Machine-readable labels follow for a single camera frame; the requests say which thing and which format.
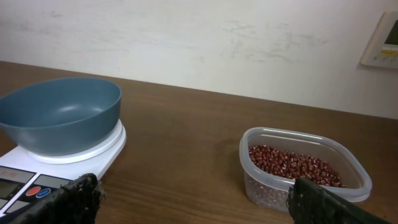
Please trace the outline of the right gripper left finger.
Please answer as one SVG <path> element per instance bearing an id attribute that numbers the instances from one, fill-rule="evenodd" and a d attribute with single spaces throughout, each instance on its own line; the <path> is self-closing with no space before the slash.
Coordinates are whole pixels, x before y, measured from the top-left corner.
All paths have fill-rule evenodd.
<path id="1" fill-rule="evenodd" d="M 1 217 L 1 224 L 94 224 L 103 198 L 101 182 L 83 174 L 43 198 Z"/>

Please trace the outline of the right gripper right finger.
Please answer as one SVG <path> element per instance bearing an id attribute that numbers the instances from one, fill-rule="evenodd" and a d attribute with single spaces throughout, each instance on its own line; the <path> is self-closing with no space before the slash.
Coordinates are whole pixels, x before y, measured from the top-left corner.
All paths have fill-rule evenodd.
<path id="1" fill-rule="evenodd" d="M 305 178 L 289 188 L 286 206 L 295 224 L 389 224 Z"/>

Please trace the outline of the red adzuki beans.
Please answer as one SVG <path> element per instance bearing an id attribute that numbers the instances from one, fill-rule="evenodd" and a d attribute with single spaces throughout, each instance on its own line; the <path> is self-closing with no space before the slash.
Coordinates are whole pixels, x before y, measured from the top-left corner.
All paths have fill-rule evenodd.
<path id="1" fill-rule="evenodd" d="M 313 157 L 310 154 L 297 154 L 280 151 L 272 146 L 254 145 L 248 147 L 251 162 L 268 174 L 298 179 L 304 177 L 318 185 L 345 188 L 340 175 L 328 161 Z"/>

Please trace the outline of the white digital kitchen scale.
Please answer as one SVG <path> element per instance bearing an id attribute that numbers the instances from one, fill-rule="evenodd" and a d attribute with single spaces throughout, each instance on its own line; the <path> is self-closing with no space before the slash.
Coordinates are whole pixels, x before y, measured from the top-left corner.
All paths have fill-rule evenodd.
<path id="1" fill-rule="evenodd" d="M 66 156 L 41 156 L 17 146 L 1 156 L 1 216 L 14 212 L 85 173 L 102 178 L 126 143 L 122 122 L 98 145 Z"/>

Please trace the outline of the blue plastic bowl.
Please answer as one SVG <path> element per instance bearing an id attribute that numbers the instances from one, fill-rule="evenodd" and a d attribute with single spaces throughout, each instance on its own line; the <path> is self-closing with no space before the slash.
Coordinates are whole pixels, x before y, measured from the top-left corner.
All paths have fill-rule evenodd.
<path id="1" fill-rule="evenodd" d="M 18 146 L 44 156 L 87 150 L 116 127 L 122 90 L 100 78 L 61 78 L 1 97 L 1 128 Z"/>

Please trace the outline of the clear plastic container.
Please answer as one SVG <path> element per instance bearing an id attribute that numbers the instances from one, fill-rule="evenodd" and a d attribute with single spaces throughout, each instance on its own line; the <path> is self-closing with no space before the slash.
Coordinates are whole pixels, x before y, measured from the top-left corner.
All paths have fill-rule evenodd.
<path id="1" fill-rule="evenodd" d="M 248 199 L 281 212 L 289 189 L 306 178 L 349 202 L 365 201 L 372 180 L 357 158 L 323 136 L 274 128 L 251 128 L 242 136 L 239 158 Z"/>

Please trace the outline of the white wall control panel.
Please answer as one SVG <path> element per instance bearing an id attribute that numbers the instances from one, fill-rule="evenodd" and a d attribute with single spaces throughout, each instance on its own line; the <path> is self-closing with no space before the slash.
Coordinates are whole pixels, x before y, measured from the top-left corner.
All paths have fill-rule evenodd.
<path id="1" fill-rule="evenodd" d="M 397 69 L 397 11 L 386 11 L 382 15 L 360 64 Z"/>

